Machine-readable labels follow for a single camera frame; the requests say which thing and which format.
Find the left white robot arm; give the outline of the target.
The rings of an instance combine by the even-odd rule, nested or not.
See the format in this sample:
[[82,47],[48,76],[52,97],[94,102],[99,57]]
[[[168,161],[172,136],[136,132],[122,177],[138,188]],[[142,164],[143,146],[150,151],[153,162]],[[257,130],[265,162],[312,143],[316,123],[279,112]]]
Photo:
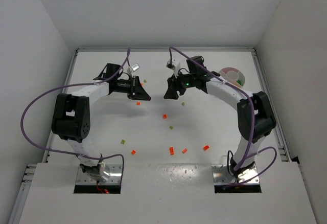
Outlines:
[[150,101],[151,97],[134,73],[136,63],[127,68],[127,79],[122,79],[123,67],[108,63],[100,74],[87,85],[70,94],[56,98],[52,119],[52,132],[67,141],[80,160],[82,172],[97,182],[109,179],[109,169],[94,143],[88,139],[91,127],[90,107],[113,92],[125,93],[130,100]]

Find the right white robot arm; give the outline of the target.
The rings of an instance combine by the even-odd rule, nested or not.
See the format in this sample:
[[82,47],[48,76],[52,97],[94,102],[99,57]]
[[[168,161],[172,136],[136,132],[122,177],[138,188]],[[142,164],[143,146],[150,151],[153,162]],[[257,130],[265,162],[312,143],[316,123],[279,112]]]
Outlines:
[[167,62],[173,75],[167,79],[165,99],[177,100],[188,88],[195,87],[230,105],[237,112],[238,130],[241,135],[229,170],[238,176],[253,166],[255,155],[266,136],[276,127],[276,119],[265,92],[251,93],[223,79],[219,73],[210,72],[204,66],[204,59],[195,56],[187,59],[188,71],[183,74],[175,60]]

